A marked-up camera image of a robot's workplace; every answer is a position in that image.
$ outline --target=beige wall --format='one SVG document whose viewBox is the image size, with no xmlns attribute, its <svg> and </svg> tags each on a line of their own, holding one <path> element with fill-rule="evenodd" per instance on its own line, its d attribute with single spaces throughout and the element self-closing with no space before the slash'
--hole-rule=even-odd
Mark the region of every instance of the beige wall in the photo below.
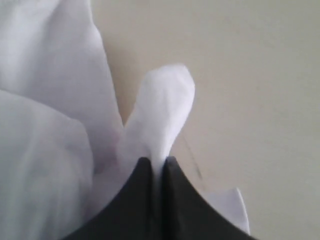
<svg viewBox="0 0 320 240">
<path fill-rule="evenodd" d="M 172 153 L 192 183 L 240 187 L 262 240 L 320 239 L 320 1 L 92 5 L 123 118 L 148 70 L 185 63 L 196 97 Z"/>
</svg>

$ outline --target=black object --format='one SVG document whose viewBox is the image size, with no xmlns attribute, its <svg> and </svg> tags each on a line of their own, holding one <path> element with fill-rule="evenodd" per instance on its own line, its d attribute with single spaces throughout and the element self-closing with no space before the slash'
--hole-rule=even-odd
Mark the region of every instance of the black object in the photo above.
<svg viewBox="0 0 320 240">
<path fill-rule="evenodd" d="M 175 157 L 163 168 L 162 234 L 165 240 L 254 240 L 207 204 Z"/>
<path fill-rule="evenodd" d="M 150 235 L 152 168 L 140 158 L 111 203 L 63 240 L 147 240 Z"/>
</svg>

